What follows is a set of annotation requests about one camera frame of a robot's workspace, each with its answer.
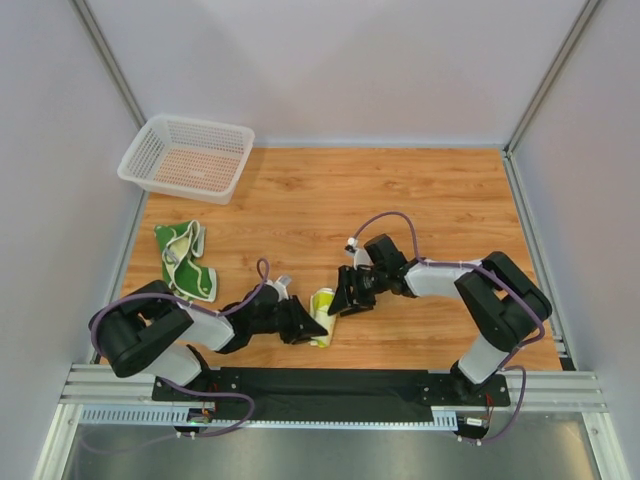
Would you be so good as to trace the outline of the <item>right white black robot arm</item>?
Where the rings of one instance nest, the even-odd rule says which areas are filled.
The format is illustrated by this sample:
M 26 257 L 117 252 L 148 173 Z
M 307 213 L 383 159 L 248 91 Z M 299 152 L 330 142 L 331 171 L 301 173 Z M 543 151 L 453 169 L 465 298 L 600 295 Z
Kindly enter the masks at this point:
M 495 251 L 481 260 L 435 262 L 403 253 L 368 255 L 367 264 L 339 268 L 330 315 L 373 309 L 387 291 L 408 298 L 461 300 L 479 334 L 451 367 L 459 394 L 469 395 L 498 372 L 525 345 L 544 336 L 553 308 L 547 296 L 511 260 Z

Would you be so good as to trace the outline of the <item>yellow-green crocodile towel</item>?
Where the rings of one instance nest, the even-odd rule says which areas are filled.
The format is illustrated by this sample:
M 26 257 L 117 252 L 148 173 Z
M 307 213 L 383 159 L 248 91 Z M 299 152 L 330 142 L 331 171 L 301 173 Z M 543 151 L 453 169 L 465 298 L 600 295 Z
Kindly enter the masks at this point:
M 310 315 L 326 330 L 326 334 L 314 336 L 310 341 L 312 346 L 327 348 L 333 339 L 336 316 L 328 313 L 333 302 L 335 292 L 330 288 L 317 290 L 310 298 Z

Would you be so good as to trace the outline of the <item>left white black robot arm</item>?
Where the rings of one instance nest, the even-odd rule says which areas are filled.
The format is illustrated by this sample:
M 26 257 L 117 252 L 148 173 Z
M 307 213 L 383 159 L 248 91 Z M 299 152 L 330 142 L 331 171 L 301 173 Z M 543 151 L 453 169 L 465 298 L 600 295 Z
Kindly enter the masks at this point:
M 240 302 L 208 310 L 153 281 L 97 312 L 89 321 L 91 341 L 116 377 L 151 373 L 179 386 L 192 383 L 206 364 L 196 344 L 220 354 L 246 347 L 253 336 L 276 334 L 299 344 L 328 334 L 286 287 L 289 278 L 266 281 Z

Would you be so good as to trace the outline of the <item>dark green patterned towel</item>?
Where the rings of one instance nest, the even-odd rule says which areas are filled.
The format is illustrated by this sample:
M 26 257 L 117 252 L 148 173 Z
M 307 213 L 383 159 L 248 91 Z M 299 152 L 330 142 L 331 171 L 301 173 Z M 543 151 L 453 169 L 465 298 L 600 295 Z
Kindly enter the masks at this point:
M 213 303 L 217 297 L 217 272 L 198 263 L 204 255 L 206 228 L 197 220 L 153 229 L 169 289 L 187 301 Z

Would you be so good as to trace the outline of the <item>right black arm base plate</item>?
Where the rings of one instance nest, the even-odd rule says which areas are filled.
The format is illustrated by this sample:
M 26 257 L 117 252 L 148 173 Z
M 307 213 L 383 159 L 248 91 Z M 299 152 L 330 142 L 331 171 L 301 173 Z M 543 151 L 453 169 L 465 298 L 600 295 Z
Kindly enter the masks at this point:
M 418 384 L 421 402 L 428 406 L 485 407 L 511 405 L 506 378 L 493 375 L 482 384 L 473 384 L 465 377 L 431 373 Z

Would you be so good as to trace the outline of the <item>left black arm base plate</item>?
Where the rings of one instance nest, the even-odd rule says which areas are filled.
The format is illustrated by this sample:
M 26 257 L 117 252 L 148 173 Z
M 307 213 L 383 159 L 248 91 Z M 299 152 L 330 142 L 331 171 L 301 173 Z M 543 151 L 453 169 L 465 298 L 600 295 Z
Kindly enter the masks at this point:
M 220 368 L 200 373 L 184 389 L 204 393 L 233 393 L 239 394 L 242 386 L 243 368 Z M 192 395 L 169 386 L 166 382 L 156 379 L 151 398 L 159 402 L 213 402 L 216 398 Z

